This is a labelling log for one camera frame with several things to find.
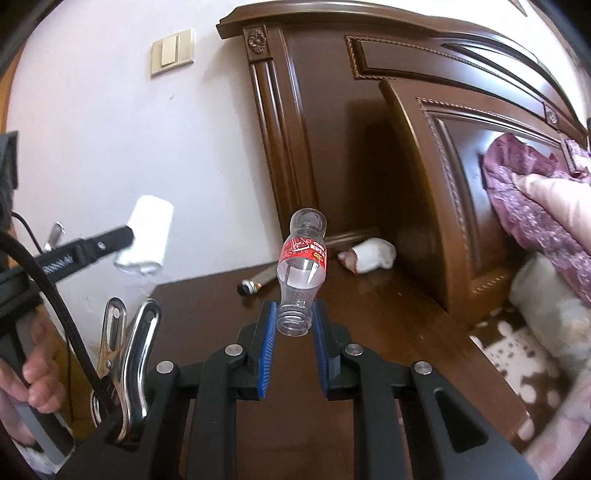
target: light switch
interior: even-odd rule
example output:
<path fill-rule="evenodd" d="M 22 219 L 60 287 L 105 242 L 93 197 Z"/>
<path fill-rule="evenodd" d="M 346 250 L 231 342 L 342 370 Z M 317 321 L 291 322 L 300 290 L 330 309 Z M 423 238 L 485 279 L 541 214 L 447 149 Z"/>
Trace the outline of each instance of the light switch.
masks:
<path fill-rule="evenodd" d="M 152 45 L 151 76 L 193 63 L 193 30 L 185 30 L 157 40 Z"/>

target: clear plastic bottle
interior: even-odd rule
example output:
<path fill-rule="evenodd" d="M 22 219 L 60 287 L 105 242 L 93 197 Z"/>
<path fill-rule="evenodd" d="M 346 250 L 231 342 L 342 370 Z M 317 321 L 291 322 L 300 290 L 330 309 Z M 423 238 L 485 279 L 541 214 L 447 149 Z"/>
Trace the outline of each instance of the clear plastic bottle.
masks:
<path fill-rule="evenodd" d="M 312 326 L 314 298 L 326 278 L 326 218 L 318 210 L 303 208 L 291 217 L 290 232 L 277 265 L 277 330 L 302 336 Z"/>

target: red label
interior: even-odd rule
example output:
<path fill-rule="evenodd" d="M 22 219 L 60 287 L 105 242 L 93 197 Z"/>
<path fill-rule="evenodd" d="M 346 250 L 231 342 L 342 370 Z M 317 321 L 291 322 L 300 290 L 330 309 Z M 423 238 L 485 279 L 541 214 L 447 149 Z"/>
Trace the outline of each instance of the red label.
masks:
<path fill-rule="evenodd" d="M 313 260 L 326 270 L 326 248 L 309 238 L 292 238 L 285 242 L 283 250 L 281 250 L 279 263 L 286 258 L 295 257 Z"/>

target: wall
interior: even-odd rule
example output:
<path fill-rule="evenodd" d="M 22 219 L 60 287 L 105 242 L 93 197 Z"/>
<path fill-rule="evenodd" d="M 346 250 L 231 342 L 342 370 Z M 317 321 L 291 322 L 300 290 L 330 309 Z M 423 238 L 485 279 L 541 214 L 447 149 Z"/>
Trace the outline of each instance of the wall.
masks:
<path fill-rule="evenodd" d="M 126 222 L 149 193 L 175 205 L 165 269 L 128 277 L 106 260 L 60 283 L 96 349 L 104 305 L 135 310 L 156 282 L 262 264 L 281 246 L 242 39 L 215 25 L 248 0 L 64 0 L 22 55 L 8 128 L 20 130 L 15 209 L 43 241 L 54 220 L 67 239 Z M 494 28 L 532 50 L 587 112 L 570 59 L 522 0 L 390 0 L 395 7 Z M 150 79 L 153 41 L 196 31 L 196 62 Z M 26 232 L 19 238 L 29 247 Z"/>

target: bottle mouth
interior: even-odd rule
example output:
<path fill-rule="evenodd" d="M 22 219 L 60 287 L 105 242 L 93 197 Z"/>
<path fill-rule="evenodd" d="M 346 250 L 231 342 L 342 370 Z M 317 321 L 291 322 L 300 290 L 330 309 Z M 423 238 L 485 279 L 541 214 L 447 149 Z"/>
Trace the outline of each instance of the bottle mouth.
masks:
<path fill-rule="evenodd" d="M 304 312 L 291 308 L 281 308 L 277 312 L 277 330 L 289 337 L 301 337 L 308 333 L 310 326 Z"/>

